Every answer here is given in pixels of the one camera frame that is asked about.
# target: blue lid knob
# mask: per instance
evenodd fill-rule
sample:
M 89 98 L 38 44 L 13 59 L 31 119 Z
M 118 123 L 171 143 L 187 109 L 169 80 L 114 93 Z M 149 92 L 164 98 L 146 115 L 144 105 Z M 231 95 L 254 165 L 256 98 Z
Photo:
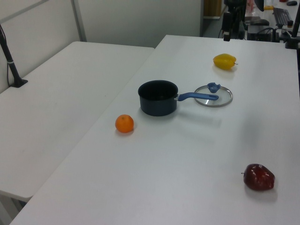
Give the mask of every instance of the blue lid knob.
M 217 85 L 216 83 L 209 83 L 207 84 L 207 88 L 210 90 L 211 93 L 216 93 L 221 88 L 221 85 Z

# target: pot handle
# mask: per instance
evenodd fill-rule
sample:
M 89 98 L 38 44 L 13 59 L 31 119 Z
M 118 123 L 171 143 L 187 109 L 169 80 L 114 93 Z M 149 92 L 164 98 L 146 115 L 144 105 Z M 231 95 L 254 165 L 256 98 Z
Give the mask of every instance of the pot handle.
M 208 99 L 208 100 L 218 100 L 218 95 L 208 95 L 208 94 L 202 94 L 202 93 L 195 93 L 195 92 L 188 92 L 185 94 L 178 95 L 175 100 L 177 101 L 183 101 L 187 98 L 201 98 L 201 99 Z

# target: glass lid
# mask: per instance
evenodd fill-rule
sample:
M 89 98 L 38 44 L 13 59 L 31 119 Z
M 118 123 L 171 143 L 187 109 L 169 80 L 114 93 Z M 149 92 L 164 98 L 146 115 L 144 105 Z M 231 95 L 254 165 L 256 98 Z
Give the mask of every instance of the glass lid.
M 228 105 L 233 101 L 233 94 L 232 92 L 225 88 L 221 87 L 219 85 L 219 89 L 216 92 L 210 91 L 210 87 L 208 85 L 202 86 L 200 88 L 197 88 L 195 90 L 195 93 L 202 93 L 202 94 L 212 94 L 218 95 L 219 99 L 216 101 L 213 100 L 207 100 L 207 99 L 199 99 L 195 98 L 195 101 L 201 105 L 207 106 L 207 107 L 222 107 L 225 105 Z

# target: keyboard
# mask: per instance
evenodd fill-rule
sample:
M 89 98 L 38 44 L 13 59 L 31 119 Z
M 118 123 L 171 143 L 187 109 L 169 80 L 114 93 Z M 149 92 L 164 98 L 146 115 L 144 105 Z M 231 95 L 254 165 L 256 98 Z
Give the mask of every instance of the keyboard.
M 287 25 L 288 21 L 292 21 L 289 12 L 286 9 L 274 8 L 273 9 L 276 25 L 282 28 L 283 25 Z

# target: pot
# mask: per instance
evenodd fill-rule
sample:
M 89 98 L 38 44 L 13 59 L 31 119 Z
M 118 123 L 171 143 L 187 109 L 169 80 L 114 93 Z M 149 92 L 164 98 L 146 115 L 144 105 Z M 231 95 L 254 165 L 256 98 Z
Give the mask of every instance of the pot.
M 177 86 L 170 81 L 149 81 L 138 89 L 141 109 L 151 116 L 166 116 L 173 113 L 177 107 L 177 101 L 187 98 L 201 98 L 217 100 L 217 95 L 189 92 L 178 94 Z

